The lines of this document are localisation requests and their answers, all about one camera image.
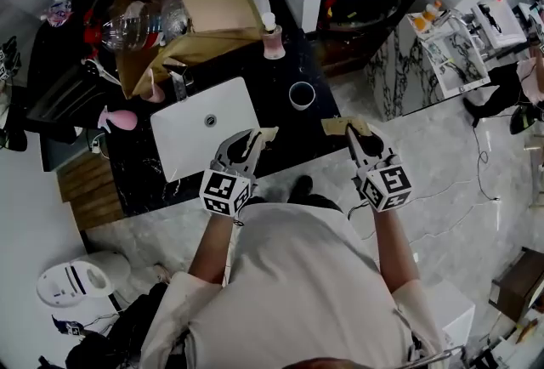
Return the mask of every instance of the cardboard box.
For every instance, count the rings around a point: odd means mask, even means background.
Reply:
[[[150,89],[147,74],[153,68],[156,82],[168,78],[162,68],[167,57],[192,66],[260,40],[260,19],[252,0],[183,0],[191,32],[165,48],[116,55],[123,93],[130,99]]]

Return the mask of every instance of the tile floor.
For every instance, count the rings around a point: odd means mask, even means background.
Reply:
[[[383,123],[377,120],[370,89],[360,72],[333,79],[331,87],[342,115],[361,114],[395,140],[416,186],[416,199],[402,207],[399,215],[419,257],[422,279],[432,284],[445,278],[475,302],[471,344],[483,343],[479,340],[498,316],[487,304],[491,279],[521,246],[544,251],[544,209],[529,208],[532,176],[530,157],[524,151],[527,137],[540,126],[511,136],[508,117],[479,124],[479,143],[489,154],[489,162],[480,163],[482,185],[489,196],[500,197],[491,202],[479,190],[477,145],[460,98]],[[473,91],[470,98],[478,103],[492,90]],[[260,179],[258,193],[285,200],[302,173],[310,174],[314,190],[337,202],[344,212],[360,203],[351,182],[354,164],[347,150]],[[355,211],[351,222],[377,258],[371,211]],[[97,247],[116,249],[131,262],[134,274],[122,289],[122,298],[131,301],[152,282],[146,267],[162,262],[170,270],[188,268],[206,223],[207,213],[194,200],[104,225],[90,230],[88,236]],[[509,327],[502,317],[493,335]]]

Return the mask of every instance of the white bottle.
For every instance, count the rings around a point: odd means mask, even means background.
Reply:
[[[283,42],[281,41],[281,26],[275,23],[275,15],[271,12],[265,12],[261,15],[261,20],[264,24],[261,33],[264,44],[263,56],[267,60],[283,58],[286,55],[286,50],[283,48]]]

